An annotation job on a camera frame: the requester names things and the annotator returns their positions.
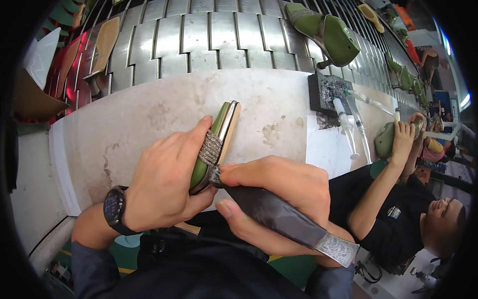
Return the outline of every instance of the watch face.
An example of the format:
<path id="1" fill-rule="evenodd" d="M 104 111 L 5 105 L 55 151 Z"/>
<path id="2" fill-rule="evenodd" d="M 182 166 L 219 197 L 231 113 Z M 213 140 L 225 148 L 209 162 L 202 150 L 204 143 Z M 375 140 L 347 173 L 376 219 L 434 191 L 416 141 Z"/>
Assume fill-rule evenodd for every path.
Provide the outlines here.
<path id="1" fill-rule="evenodd" d="M 114 225 L 119 221 L 120 211 L 123 205 L 122 198 L 122 194 L 115 189 L 110 190 L 106 196 L 103 204 L 103 213 L 109 225 Z"/>

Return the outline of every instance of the conveyor belt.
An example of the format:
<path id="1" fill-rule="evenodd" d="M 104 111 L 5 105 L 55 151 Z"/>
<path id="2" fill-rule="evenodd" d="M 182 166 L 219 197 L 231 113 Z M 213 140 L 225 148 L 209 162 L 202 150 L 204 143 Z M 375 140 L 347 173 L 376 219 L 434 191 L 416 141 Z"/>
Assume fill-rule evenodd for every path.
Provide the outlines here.
<path id="1" fill-rule="evenodd" d="M 324 60 L 323 53 L 287 20 L 283 9 L 286 3 L 152 0 L 132 7 L 130 1 L 124 11 L 109 17 L 119 16 L 121 27 L 107 66 L 103 96 L 159 78 L 214 69 L 277 68 L 313 73 L 315 65 Z M 385 51 L 396 62 L 406 65 L 411 74 L 418 74 L 393 33 L 386 28 L 385 34 L 379 34 L 355 10 L 357 3 L 353 0 L 302 0 L 301 3 L 318 13 L 343 19 L 361 47 L 349 66 L 329 66 L 322 73 L 386 92 L 401 104 L 420 109 L 414 95 L 391 88 L 397 82 L 387 69 Z M 95 63 L 96 36 L 104 21 L 99 20 L 93 30 L 81 36 L 80 51 L 65 84 L 65 100 L 72 110 L 91 102 L 90 89 L 82 78 Z M 46 91 L 53 94 L 54 89 L 52 84 Z"/>

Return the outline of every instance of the dark sleeve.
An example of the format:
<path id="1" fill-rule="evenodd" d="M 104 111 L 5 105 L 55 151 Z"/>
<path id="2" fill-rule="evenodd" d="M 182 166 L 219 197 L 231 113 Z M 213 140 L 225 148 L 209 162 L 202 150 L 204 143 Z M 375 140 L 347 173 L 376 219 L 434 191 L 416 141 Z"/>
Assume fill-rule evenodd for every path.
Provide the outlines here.
<path id="1" fill-rule="evenodd" d="M 376 219 L 370 232 L 359 242 L 382 266 L 396 266 L 401 262 L 401 247 L 396 231 L 386 222 Z"/>
<path id="2" fill-rule="evenodd" d="M 425 185 L 422 184 L 422 182 L 417 178 L 415 174 L 411 174 L 408 177 L 406 186 L 420 193 L 424 193 L 424 194 L 430 193 L 430 191 L 428 191 Z"/>
<path id="3" fill-rule="evenodd" d="M 354 264 L 348 268 L 317 266 L 307 280 L 305 293 L 312 299 L 351 299 Z"/>
<path id="4" fill-rule="evenodd" d="M 71 270 L 78 299 L 105 298 L 120 280 L 114 257 L 107 250 L 71 244 Z"/>

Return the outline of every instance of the green floor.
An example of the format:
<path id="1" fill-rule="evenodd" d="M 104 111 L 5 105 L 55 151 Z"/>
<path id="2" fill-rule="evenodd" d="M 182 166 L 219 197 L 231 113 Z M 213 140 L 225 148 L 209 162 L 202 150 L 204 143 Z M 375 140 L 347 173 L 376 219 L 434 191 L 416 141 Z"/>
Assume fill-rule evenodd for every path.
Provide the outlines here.
<path id="1" fill-rule="evenodd" d="M 373 178 L 376 178 L 385 166 L 386 163 L 383 161 L 373 163 L 370 168 L 370 175 Z M 128 270 L 136 270 L 136 255 L 138 254 L 139 247 L 126 248 L 113 243 L 109 248 L 109 251 L 114 256 L 118 268 L 120 268 L 121 276 L 127 275 L 125 272 L 129 272 Z M 63 246 L 62 251 L 58 253 L 56 261 L 71 269 L 70 240 Z M 293 282 L 297 287 L 304 288 L 309 275 L 315 269 L 315 260 L 309 255 L 289 256 L 273 260 L 270 262 L 270 265 Z"/>

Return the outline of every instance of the white paper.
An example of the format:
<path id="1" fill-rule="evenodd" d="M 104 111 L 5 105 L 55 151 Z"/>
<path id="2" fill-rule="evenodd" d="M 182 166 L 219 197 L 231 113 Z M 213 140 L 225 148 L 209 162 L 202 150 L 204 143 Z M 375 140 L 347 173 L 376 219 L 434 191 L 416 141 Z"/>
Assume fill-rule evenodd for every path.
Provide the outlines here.
<path id="1" fill-rule="evenodd" d="M 350 171 L 352 151 L 340 127 L 320 130 L 315 111 L 307 114 L 305 162 L 327 171 L 329 179 Z"/>

